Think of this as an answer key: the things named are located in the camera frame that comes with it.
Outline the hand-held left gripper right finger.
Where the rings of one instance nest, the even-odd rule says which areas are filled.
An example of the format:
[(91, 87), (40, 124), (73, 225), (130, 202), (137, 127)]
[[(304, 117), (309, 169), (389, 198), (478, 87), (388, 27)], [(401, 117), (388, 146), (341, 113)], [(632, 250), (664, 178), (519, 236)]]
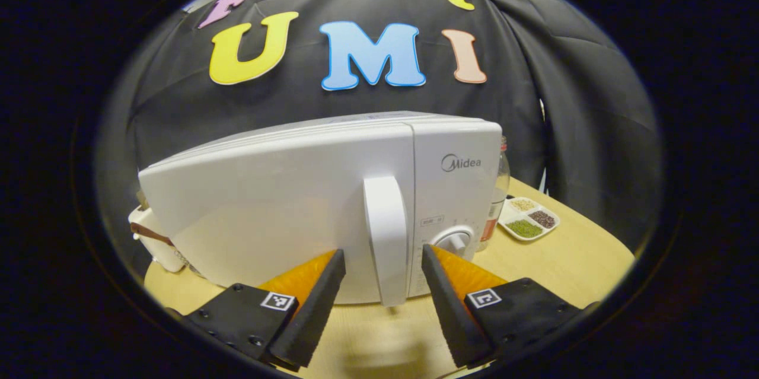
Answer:
[(421, 268), (458, 367), (525, 358), (583, 315), (531, 278), (504, 280), (431, 244)]

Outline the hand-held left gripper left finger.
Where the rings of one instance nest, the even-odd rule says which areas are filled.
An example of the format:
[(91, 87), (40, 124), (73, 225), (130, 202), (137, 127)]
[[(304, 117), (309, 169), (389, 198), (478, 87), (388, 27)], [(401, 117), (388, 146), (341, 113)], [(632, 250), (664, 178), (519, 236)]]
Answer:
[(265, 284), (231, 284), (181, 322), (244, 358), (298, 371), (311, 363), (345, 274), (343, 250), (330, 250)]

